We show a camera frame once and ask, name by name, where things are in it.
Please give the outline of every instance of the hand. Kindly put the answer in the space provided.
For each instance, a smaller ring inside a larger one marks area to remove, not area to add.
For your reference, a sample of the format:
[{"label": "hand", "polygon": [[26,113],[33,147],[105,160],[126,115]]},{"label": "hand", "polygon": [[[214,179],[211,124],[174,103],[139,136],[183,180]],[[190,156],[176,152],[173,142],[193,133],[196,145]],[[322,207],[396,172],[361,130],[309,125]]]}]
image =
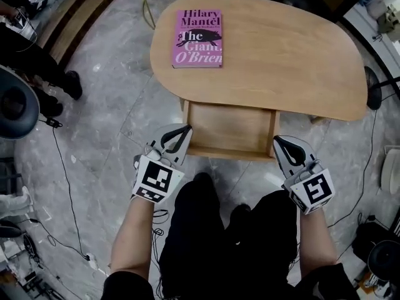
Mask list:
[{"label": "hand", "polygon": [[6,14],[6,17],[10,20],[10,22],[13,22],[15,17],[18,15],[18,10],[17,9],[10,9],[9,12]]}]

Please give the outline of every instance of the table leg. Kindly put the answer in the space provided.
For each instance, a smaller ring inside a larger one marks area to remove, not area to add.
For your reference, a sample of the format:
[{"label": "table leg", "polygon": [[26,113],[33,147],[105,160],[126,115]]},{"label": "table leg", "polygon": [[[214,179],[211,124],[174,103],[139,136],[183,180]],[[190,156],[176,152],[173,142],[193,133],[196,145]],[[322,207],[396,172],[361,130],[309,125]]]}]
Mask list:
[{"label": "table leg", "polygon": [[179,98],[179,102],[181,103],[181,110],[184,111],[184,107],[185,107],[185,100],[182,99],[181,97]]},{"label": "table leg", "polygon": [[322,121],[324,121],[326,118],[325,117],[315,117],[311,119],[311,124],[318,124]]}]

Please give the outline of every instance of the oval table top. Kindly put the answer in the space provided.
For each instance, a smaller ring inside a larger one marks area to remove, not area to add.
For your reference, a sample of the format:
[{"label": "oval table top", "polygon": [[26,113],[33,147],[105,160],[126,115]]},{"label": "oval table top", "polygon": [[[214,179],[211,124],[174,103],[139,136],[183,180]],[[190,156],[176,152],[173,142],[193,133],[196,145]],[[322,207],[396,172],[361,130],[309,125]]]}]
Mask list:
[{"label": "oval table top", "polygon": [[[171,65],[177,10],[222,11],[222,68]],[[180,98],[357,120],[364,116],[363,61],[337,25],[268,0],[177,0],[151,44],[159,82]]]}]

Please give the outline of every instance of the black illustration on book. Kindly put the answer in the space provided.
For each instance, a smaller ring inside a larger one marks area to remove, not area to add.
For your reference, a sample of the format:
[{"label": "black illustration on book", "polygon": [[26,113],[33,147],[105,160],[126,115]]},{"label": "black illustration on book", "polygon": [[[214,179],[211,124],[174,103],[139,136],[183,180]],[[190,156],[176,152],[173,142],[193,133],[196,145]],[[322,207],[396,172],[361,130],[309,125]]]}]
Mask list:
[{"label": "black illustration on book", "polygon": [[205,29],[191,29],[186,32],[184,40],[177,43],[176,46],[181,47],[190,41],[198,41],[200,43],[211,43],[212,46],[217,46],[215,40],[221,40],[222,37],[217,31],[205,30]]}]

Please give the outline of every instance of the cable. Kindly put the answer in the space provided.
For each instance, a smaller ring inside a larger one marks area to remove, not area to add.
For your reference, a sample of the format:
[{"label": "cable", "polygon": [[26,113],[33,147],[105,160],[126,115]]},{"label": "cable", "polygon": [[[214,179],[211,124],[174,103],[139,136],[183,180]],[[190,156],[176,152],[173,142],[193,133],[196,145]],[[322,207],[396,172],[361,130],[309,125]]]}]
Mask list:
[{"label": "cable", "polygon": [[381,102],[385,101],[387,98],[390,98],[390,97],[394,96],[395,94],[396,94],[396,93],[392,93],[390,96],[384,97],[384,98],[381,100]]},{"label": "cable", "polygon": [[[167,217],[166,219],[162,220],[161,222],[154,222],[153,224],[163,224],[166,223],[169,219],[169,211],[167,209],[158,209],[155,210],[153,213],[153,218],[161,218],[161,217]],[[152,253],[154,255],[154,261],[151,259],[151,261],[154,263],[156,266],[158,272],[160,273],[160,278],[158,280],[158,285],[156,287],[156,296],[159,299],[164,299],[163,293],[161,291],[161,281],[163,280],[163,277],[161,276],[161,270],[160,270],[160,263],[159,263],[159,255],[158,255],[158,249],[157,249],[157,239],[161,236],[164,235],[164,230],[161,228],[157,227],[152,230],[152,235],[151,235],[151,244],[152,244]]]},{"label": "cable", "polygon": [[349,246],[340,254],[340,256],[338,257],[337,260],[339,260],[341,258],[341,256],[351,247],[351,245],[353,244],[354,240],[351,241],[351,244],[349,244]]},{"label": "cable", "polygon": [[31,43],[31,45],[30,45],[29,47],[27,47],[27,48],[25,48],[25,49],[23,49],[23,50],[16,51],[16,53],[21,53],[21,52],[27,51],[31,46],[33,46],[33,45],[36,43],[36,41],[38,40],[38,33],[37,33],[36,30],[33,28],[33,26],[32,26],[32,24],[31,24],[30,20],[29,20],[20,10],[18,10],[18,12],[20,13],[20,15],[21,15],[22,17],[25,18],[26,22],[29,23],[29,25],[31,26],[33,32],[35,33],[35,40]]},{"label": "cable", "polygon": [[[145,13],[144,13],[144,7],[145,7],[145,6],[147,7],[147,11],[149,12],[150,20],[151,20],[152,24],[148,21],[148,19],[146,18],[146,15],[145,15]],[[143,4],[142,4],[142,17],[143,17],[143,19],[145,20],[145,22],[147,23],[147,25],[148,25],[151,29],[155,30],[155,28],[156,28],[156,23],[154,22],[153,15],[151,14],[150,7],[149,7],[149,4],[148,4],[148,0],[143,0]]]},{"label": "cable", "polygon": [[26,221],[31,221],[32,223],[39,223],[39,224],[43,227],[43,229],[47,232],[47,240],[49,240],[50,244],[51,244],[53,247],[55,247],[55,246],[57,245],[56,243],[59,243],[60,245],[62,245],[62,246],[65,247],[65,248],[69,248],[69,249],[72,249],[72,250],[76,251],[76,252],[77,252],[82,258],[84,258],[85,260],[87,260],[87,261],[89,260],[89,259],[88,259],[88,256],[85,256],[83,253],[79,252],[79,250],[77,250],[76,248],[71,247],[71,246],[68,246],[67,244],[64,244],[64,243],[60,242],[57,238],[55,238],[55,237],[44,227],[43,223],[42,223],[41,221],[37,220],[37,219],[26,219],[26,220],[22,220],[22,221],[20,221],[20,222],[17,222],[16,224],[24,223],[24,222],[26,222]]},{"label": "cable", "polygon": [[61,278],[59,276],[54,275],[50,269],[41,261],[40,264],[47,270],[49,273],[53,276],[54,279],[56,279],[64,288],[66,288],[70,293],[72,293],[74,296],[76,296],[79,300],[83,300],[81,297],[79,297],[74,291],[70,290],[66,285],[61,281]]},{"label": "cable", "polygon": [[335,226],[337,223],[339,223],[340,221],[342,221],[343,219],[346,219],[348,216],[350,216],[350,214],[353,213],[353,211],[355,210],[355,208],[357,207],[358,203],[360,202],[361,198],[364,195],[364,188],[365,188],[365,172],[367,170],[368,164],[371,160],[371,157],[373,155],[373,151],[374,151],[374,128],[375,128],[375,122],[376,122],[376,115],[378,114],[378,111],[375,111],[375,117],[374,117],[374,124],[372,125],[372,133],[371,133],[371,153],[369,154],[368,160],[367,160],[367,164],[365,165],[364,171],[362,172],[362,190],[361,190],[361,195],[358,198],[356,204],[354,205],[354,207],[351,209],[351,211],[346,214],[345,216],[341,217],[339,220],[335,221],[333,224],[331,224],[330,226],[328,226],[328,228],[331,228],[333,226]]},{"label": "cable", "polygon": [[65,174],[65,179],[68,183],[68,194],[69,194],[69,200],[71,202],[71,211],[72,211],[72,215],[74,216],[74,223],[75,223],[75,227],[76,227],[76,232],[77,232],[77,240],[79,241],[79,248],[81,250],[81,256],[89,261],[89,257],[88,256],[84,256],[83,255],[83,251],[82,251],[82,244],[81,244],[81,235],[79,233],[79,228],[78,228],[78,224],[76,223],[76,216],[75,216],[75,211],[74,211],[74,203],[73,203],[73,199],[71,196],[71,184],[69,183],[68,177],[67,177],[67,171],[65,169],[65,165],[64,165],[64,161],[63,161],[63,155],[61,154],[60,148],[58,146],[58,142],[57,142],[57,138],[56,138],[56,134],[54,133],[54,128],[52,129],[52,135],[54,136],[54,140],[56,141],[56,146],[57,146],[57,150],[58,153],[60,155],[60,159],[61,159],[61,163],[62,163],[62,167],[64,168],[64,174]]},{"label": "cable", "polygon": [[300,260],[300,257],[299,257],[300,247],[299,246],[300,246],[300,242],[297,244],[297,254],[296,254],[296,257],[293,259],[293,261],[290,262],[289,271],[287,272],[287,274],[289,274],[291,272],[291,270],[293,269],[294,265],[296,263],[298,263],[299,260]]}]

